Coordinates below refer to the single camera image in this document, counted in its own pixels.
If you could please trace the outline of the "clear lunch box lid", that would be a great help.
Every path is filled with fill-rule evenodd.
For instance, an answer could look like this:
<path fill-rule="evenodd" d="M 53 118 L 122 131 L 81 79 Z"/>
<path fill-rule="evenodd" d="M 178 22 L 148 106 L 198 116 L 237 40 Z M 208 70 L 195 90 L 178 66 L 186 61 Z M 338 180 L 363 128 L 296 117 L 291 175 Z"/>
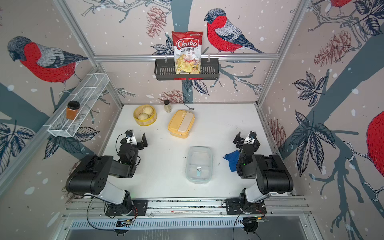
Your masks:
<path fill-rule="evenodd" d="M 208 147 L 190 147 L 186 163 L 186 178 L 195 184 L 208 183 L 213 175 L 213 153 Z"/>

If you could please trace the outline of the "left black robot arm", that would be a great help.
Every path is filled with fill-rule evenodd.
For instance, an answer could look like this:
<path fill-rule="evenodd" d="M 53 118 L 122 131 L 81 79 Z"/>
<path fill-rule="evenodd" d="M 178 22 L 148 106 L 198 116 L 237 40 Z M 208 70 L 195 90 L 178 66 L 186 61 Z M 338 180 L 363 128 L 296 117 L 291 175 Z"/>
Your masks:
<path fill-rule="evenodd" d="M 147 200 L 133 200 L 127 190 L 123 190 L 110 181 L 108 177 L 130 179 L 134 176 L 141 162 L 139 150 L 148 146 L 146 135 L 136 140 L 132 130 L 126 131 L 118 149 L 119 160 L 113 156 L 84 157 L 66 182 L 66 190 L 78 196 L 89 196 L 104 202 L 104 212 L 109 218 L 120 216 L 144 216 Z"/>

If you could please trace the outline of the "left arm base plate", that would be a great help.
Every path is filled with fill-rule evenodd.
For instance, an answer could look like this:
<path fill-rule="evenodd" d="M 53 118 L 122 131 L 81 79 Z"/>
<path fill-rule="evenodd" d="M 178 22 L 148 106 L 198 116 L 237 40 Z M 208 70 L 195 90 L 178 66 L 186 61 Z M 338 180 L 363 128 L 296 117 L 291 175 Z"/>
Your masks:
<path fill-rule="evenodd" d="M 138 217 L 145 216 L 148 207 L 148 200 L 130 200 L 123 201 L 122 204 L 105 204 L 105 215 L 114 217 Z"/>

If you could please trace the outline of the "blue cleaning cloth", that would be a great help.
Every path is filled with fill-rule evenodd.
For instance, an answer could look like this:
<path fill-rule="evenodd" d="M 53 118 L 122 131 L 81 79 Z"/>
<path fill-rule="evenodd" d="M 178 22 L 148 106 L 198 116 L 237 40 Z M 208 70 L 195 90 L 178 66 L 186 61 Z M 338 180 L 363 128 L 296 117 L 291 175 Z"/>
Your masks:
<path fill-rule="evenodd" d="M 236 150 L 232 153 L 226 154 L 223 158 L 229 162 L 231 172 L 237 171 L 237 163 L 239 161 L 240 152 Z"/>

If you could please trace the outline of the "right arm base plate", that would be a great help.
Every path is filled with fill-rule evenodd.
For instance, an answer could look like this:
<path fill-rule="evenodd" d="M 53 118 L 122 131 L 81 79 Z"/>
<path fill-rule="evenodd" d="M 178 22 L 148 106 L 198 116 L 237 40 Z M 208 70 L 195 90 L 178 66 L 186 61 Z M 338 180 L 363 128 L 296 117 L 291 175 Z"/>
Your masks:
<path fill-rule="evenodd" d="M 246 215 L 266 215 L 264 201 L 258 203 L 241 202 L 240 198 L 227 198 L 224 201 L 224 208 L 227 215 L 239 215 L 241 212 Z"/>

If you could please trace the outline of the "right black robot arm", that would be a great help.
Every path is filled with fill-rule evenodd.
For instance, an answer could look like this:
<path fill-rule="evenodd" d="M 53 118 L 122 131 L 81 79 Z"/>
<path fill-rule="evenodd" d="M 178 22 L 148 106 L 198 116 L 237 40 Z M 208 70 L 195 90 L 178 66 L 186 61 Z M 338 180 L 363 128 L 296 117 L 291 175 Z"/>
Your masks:
<path fill-rule="evenodd" d="M 279 155 L 257 155 L 261 146 L 257 134 L 251 131 L 246 138 L 239 132 L 233 143 L 239 149 L 236 172 L 242 179 L 255 179 L 256 182 L 240 193 L 240 210 L 246 213 L 261 212 L 258 204 L 269 198 L 271 193 L 292 192 L 294 182 Z"/>

